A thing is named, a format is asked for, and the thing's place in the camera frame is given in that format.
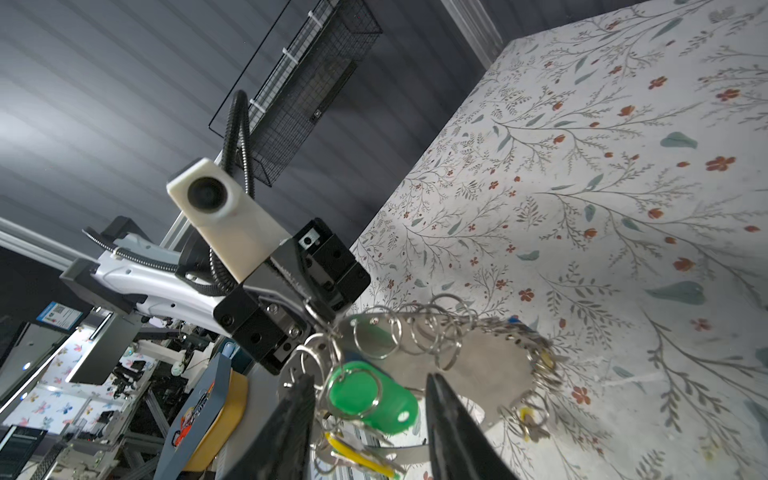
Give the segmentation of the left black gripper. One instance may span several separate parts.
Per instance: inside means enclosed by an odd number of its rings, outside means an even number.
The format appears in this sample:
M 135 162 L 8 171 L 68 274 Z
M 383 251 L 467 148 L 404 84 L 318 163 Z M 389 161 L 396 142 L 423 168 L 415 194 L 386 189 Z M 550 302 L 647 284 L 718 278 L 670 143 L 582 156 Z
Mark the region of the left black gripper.
M 278 375 L 314 333 L 328 333 L 371 276 L 320 218 L 286 240 L 213 310 L 256 363 Z

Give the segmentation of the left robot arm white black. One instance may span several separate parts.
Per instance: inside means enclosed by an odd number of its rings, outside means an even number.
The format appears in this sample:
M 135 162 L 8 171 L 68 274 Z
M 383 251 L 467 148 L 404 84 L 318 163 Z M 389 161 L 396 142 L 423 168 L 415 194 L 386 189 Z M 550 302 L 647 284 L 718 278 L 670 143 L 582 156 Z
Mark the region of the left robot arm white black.
M 153 244 L 127 217 L 104 232 L 85 229 L 100 246 L 60 278 L 80 299 L 123 315 L 177 319 L 233 339 L 277 375 L 296 347 L 327 332 L 369 287 L 371 276 L 319 218 L 290 237 L 242 280 L 210 269 L 199 233 L 180 252 Z

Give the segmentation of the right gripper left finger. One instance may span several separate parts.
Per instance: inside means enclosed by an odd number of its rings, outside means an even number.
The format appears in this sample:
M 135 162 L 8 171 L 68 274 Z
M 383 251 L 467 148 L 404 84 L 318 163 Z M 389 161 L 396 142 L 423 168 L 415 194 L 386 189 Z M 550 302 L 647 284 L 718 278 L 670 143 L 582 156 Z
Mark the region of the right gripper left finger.
M 315 404 L 313 378 L 302 375 L 223 478 L 304 479 L 308 472 Z

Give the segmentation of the keyring bunch with grey strap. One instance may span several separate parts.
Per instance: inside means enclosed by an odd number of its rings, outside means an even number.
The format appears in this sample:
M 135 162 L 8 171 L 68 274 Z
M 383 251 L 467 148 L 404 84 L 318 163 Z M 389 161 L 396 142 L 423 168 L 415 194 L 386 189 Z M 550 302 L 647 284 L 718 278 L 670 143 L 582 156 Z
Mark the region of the keyring bunch with grey strap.
M 411 428 L 385 435 L 330 405 L 330 374 L 351 361 L 370 363 L 414 394 L 419 415 Z M 302 375 L 313 378 L 310 458 L 318 474 L 353 469 L 369 479 L 401 479 L 428 460 L 429 374 L 444 376 L 482 432 L 503 425 L 537 442 L 549 437 L 548 396 L 562 385 L 558 367 L 552 343 L 535 329 L 440 294 L 425 304 L 374 306 L 345 316 L 328 333 L 312 334 L 280 373 L 279 394 Z

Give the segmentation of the key with green tag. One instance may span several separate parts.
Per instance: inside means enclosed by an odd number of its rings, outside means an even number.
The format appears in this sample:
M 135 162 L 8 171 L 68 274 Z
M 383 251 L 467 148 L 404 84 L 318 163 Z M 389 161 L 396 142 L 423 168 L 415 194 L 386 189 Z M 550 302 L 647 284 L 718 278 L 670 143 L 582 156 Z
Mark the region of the key with green tag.
M 400 434 L 418 420 L 414 394 L 365 361 L 337 367 L 328 380 L 330 405 L 385 435 Z

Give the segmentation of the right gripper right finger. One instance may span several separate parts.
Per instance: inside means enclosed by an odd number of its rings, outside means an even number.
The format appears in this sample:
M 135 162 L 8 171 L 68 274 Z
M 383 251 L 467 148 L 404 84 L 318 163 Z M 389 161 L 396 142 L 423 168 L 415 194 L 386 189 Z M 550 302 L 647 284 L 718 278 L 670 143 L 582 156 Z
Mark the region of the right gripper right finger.
M 517 480 L 440 374 L 426 381 L 428 450 L 434 480 Z

